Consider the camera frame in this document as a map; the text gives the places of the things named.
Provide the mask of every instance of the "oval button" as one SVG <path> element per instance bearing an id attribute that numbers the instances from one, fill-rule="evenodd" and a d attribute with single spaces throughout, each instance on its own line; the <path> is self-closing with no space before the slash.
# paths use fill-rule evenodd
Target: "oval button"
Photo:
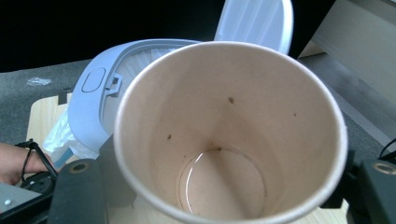
<path id="1" fill-rule="evenodd" d="M 102 83 L 105 72 L 105 68 L 102 67 L 93 69 L 85 79 L 84 85 L 82 86 L 82 91 L 96 91 Z"/>

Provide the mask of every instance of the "wooden table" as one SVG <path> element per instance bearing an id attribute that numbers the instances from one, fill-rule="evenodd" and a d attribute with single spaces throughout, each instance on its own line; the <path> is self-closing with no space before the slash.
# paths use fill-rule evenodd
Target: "wooden table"
<path id="1" fill-rule="evenodd" d="M 67 104 L 58 105 L 58 97 L 49 97 L 36 101 L 31 108 L 27 138 L 33 138 L 42 146 L 53 125 L 66 110 Z M 122 209 L 108 209 L 110 223 L 180 223 L 153 209 L 149 204 L 137 196 L 134 207 Z M 293 224 L 305 223 L 347 223 L 347 203 L 341 209 L 316 209 L 309 215 L 293 221 Z"/>

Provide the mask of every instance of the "cup rim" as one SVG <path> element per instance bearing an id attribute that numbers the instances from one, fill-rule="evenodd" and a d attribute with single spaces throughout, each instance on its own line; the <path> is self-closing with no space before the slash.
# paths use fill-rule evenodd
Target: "cup rim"
<path id="1" fill-rule="evenodd" d="M 189 214 L 188 212 L 182 211 L 181 209 L 173 206 L 170 203 L 166 203 L 161 198 L 157 197 L 152 191 L 145 188 L 144 184 L 139 181 L 139 179 L 132 174 L 128 166 L 126 164 L 126 160 L 123 159 L 122 156 L 122 145 L 121 145 L 121 130 L 119 127 L 122 125 L 124 113 L 123 109 L 127 104 L 127 98 L 131 94 L 134 87 L 138 84 L 139 80 L 150 70 L 152 67 L 156 66 L 156 64 L 161 63 L 164 58 L 171 57 L 174 54 L 178 54 L 182 50 L 200 48 L 200 46 L 242 46 L 247 48 L 254 49 L 262 49 L 267 51 L 270 54 L 273 54 L 288 63 L 293 63 L 293 65 L 298 66 L 307 76 L 315 82 L 316 85 L 323 91 L 323 97 L 328 101 L 330 108 L 332 109 L 331 114 L 334 115 L 334 120 L 336 121 L 336 126 L 334 129 L 336 130 L 336 134 L 338 136 L 338 141 L 336 143 L 335 150 L 335 158 L 332 163 L 332 173 L 329 174 L 326 178 L 322 187 L 318 189 L 316 192 L 313 192 L 310 197 L 306 198 L 303 202 L 299 203 L 298 206 L 294 206 L 287 211 L 277 213 L 267 217 L 258 217 L 255 219 L 246 219 L 246 220 L 223 220 L 223 219 L 211 219 L 208 217 L 200 217 L 194 214 Z M 115 121 L 115 129 L 114 129 L 114 146 L 115 146 L 115 154 L 117 158 L 118 165 L 120 170 L 129 183 L 129 185 L 136 191 L 138 195 L 140 195 L 145 201 L 147 201 L 151 206 L 165 213 L 166 215 L 173 217 L 175 219 L 181 220 L 187 223 L 241 223 L 241 224 L 253 224 L 253 223 L 285 223 L 296 220 L 300 217 L 306 216 L 309 212 L 313 211 L 318 207 L 319 204 L 324 203 L 335 190 L 339 180 L 341 179 L 342 173 L 344 172 L 345 164 L 347 161 L 347 126 L 345 125 L 344 117 L 342 115 L 341 109 L 336 103 L 330 91 L 323 84 L 323 82 L 309 69 L 307 69 L 302 64 L 296 62 L 290 56 L 277 52 L 273 49 L 269 49 L 267 47 L 242 43 L 242 42 L 234 42 L 234 41 L 207 41 L 201 42 L 197 44 L 192 44 L 186 47 L 182 47 L 180 49 L 176 49 L 155 62 L 148 65 L 145 69 L 143 69 L 136 78 L 132 81 L 130 86 L 128 87 L 125 94 L 122 96 L 120 101 L 119 110 L 117 112 L 116 121 Z"/>

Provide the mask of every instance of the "cup bottom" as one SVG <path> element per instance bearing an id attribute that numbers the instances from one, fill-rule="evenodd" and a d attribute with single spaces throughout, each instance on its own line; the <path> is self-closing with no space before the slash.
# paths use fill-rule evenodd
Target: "cup bottom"
<path id="1" fill-rule="evenodd" d="M 180 207 L 215 219 L 261 217 L 265 187 L 255 164 L 242 153 L 217 148 L 193 158 L 178 183 Z"/>

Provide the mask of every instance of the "human hand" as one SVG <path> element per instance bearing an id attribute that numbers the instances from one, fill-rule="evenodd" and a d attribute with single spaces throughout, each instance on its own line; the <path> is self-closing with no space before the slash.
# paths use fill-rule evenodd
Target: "human hand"
<path id="1" fill-rule="evenodd" d="M 25 148 L 0 143 L 0 182 L 10 185 L 20 182 L 27 153 L 28 150 Z M 41 171 L 47 171 L 47 168 L 37 153 L 32 151 L 26 163 L 25 173 L 32 174 Z"/>

